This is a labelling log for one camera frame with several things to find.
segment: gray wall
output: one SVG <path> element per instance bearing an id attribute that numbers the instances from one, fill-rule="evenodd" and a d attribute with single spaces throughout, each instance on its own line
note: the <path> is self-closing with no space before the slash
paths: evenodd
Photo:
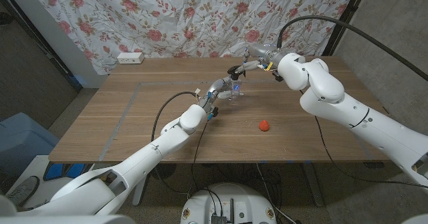
<path id="1" fill-rule="evenodd" d="M 38 0 L 15 0 L 53 50 L 84 88 L 99 88 L 107 75 L 100 76 L 82 51 L 64 33 Z"/>
<path id="2" fill-rule="evenodd" d="M 0 25 L 0 56 L 0 121 L 23 112 L 49 128 L 77 91 L 16 21 Z"/>
<path id="3" fill-rule="evenodd" d="M 362 0 L 351 24 L 428 73 L 428 0 Z M 428 82 L 357 34 L 346 31 L 341 57 L 392 117 L 428 134 Z"/>

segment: table surface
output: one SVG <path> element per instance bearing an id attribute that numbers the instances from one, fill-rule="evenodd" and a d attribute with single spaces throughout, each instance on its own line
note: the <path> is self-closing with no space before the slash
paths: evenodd
<path id="1" fill-rule="evenodd" d="M 387 114 L 381 103 L 337 57 L 322 57 L 330 73 L 348 94 Z M 150 142 L 159 108 L 182 91 L 206 91 L 213 81 L 227 76 L 242 58 L 163 58 L 145 59 L 138 65 L 119 65 L 108 76 L 49 159 L 63 163 L 120 162 Z M 315 118 L 299 104 L 301 93 L 277 82 L 270 72 L 256 70 L 242 78 L 244 96 L 216 100 L 219 115 L 209 121 L 202 137 L 196 162 L 325 162 Z M 195 98 L 179 96 L 165 107 L 156 135 L 179 117 Z M 258 125 L 267 120 L 270 129 Z M 320 126 L 332 158 L 355 162 L 388 160 L 345 127 L 320 119 Z M 188 143 L 163 162 L 193 162 L 203 124 Z"/>

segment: white power strip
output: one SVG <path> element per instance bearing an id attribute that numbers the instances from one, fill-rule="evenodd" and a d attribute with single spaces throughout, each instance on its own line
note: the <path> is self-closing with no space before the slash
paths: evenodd
<path id="1" fill-rule="evenodd" d="M 120 53 L 118 60 L 119 64 L 141 64 L 144 55 L 142 53 Z"/>

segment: floral fabric backdrop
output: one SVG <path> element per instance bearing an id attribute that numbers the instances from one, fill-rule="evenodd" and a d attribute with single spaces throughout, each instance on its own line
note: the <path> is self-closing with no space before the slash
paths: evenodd
<path id="1" fill-rule="evenodd" d="M 274 43 L 282 26 L 303 15 L 339 18 L 349 0 L 39 0 L 108 74 L 120 52 L 146 58 L 241 56 L 252 43 Z M 334 25 L 306 20 L 283 34 L 283 47 L 319 55 Z"/>

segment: small red object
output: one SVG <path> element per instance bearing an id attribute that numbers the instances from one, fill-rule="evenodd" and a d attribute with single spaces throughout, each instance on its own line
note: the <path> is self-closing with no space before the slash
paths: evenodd
<path id="1" fill-rule="evenodd" d="M 260 130 L 268 131 L 269 130 L 269 123 L 266 120 L 262 120 L 259 124 Z"/>

